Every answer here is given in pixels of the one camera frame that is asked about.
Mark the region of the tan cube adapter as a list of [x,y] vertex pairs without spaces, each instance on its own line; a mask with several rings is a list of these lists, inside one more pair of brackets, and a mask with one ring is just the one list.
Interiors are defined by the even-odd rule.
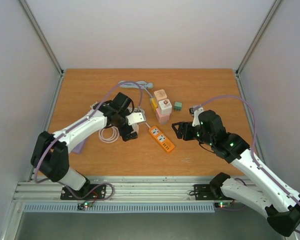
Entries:
[[167,99],[167,94],[164,89],[156,90],[153,94],[156,102]]

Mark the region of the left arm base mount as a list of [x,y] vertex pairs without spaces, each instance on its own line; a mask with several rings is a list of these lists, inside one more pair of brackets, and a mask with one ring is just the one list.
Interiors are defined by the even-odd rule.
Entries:
[[60,200],[101,200],[105,198],[107,186],[105,184],[88,184],[80,190],[74,190],[68,186],[62,187]]

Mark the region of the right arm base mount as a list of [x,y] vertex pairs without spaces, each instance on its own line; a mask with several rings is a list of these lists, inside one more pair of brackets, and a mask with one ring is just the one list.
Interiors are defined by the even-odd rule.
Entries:
[[194,196],[197,201],[232,201],[232,198],[226,197],[224,195],[222,196],[215,196],[212,190],[210,189],[209,184],[194,184],[193,185],[193,190],[191,190],[188,193],[189,196]]

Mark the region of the yellow cube socket adapter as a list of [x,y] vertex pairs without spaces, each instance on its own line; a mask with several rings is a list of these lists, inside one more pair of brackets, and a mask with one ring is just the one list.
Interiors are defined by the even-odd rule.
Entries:
[[151,98],[151,99],[150,99],[150,104],[151,104],[151,107],[152,107],[154,113],[156,113],[156,110],[157,110],[157,108],[158,108],[158,105],[157,105],[157,103],[156,103],[156,101],[155,101],[154,98]]

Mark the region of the blue power strip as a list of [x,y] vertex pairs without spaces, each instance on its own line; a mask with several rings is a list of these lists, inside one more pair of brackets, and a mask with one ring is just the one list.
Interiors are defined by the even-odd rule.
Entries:
[[119,83],[119,87],[121,88],[134,88],[134,89],[138,89],[139,87],[141,89],[143,89],[150,98],[153,98],[153,95],[151,92],[149,92],[150,89],[153,89],[154,84],[152,82],[146,82],[146,81],[136,81],[136,82],[131,82],[131,81],[120,81]]

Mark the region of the green cube adapter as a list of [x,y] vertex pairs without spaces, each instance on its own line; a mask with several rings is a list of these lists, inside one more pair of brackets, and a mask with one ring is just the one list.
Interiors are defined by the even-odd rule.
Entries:
[[175,111],[179,112],[182,110],[182,103],[181,102],[175,102],[174,103],[174,108],[173,108]]

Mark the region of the white cube socket adapter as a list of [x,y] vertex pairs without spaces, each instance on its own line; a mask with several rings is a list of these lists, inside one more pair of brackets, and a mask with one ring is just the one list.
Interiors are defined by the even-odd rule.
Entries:
[[158,102],[158,108],[161,115],[170,115],[172,112],[172,104],[169,99],[160,100]]

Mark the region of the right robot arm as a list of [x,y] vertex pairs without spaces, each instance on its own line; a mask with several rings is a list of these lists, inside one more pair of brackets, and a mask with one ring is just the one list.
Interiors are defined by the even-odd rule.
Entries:
[[210,181],[210,191],[215,198],[228,197],[245,204],[264,216],[284,237],[297,230],[300,193],[271,171],[242,137],[227,132],[219,115],[199,108],[192,122],[177,122],[172,128],[178,139],[209,145],[216,156],[240,170],[260,189],[259,192],[252,190],[222,172]]

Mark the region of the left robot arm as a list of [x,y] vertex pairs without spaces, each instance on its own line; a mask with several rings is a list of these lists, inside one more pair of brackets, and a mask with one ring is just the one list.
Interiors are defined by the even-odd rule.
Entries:
[[72,192],[73,196],[85,199],[91,193],[90,181],[70,167],[69,153],[90,135],[108,127],[116,127],[123,141],[138,137],[136,126],[145,121],[140,110],[129,110],[133,101],[119,92],[113,100],[102,101],[82,118],[66,128],[39,134],[31,158],[37,172],[47,179],[60,183]]

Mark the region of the pink cube adapter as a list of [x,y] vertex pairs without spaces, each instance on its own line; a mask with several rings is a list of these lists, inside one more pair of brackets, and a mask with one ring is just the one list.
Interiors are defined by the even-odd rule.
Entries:
[[155,111],[156,118],[160,124],[165,124],[170,120],[170,114],[161,114],[159,108]]

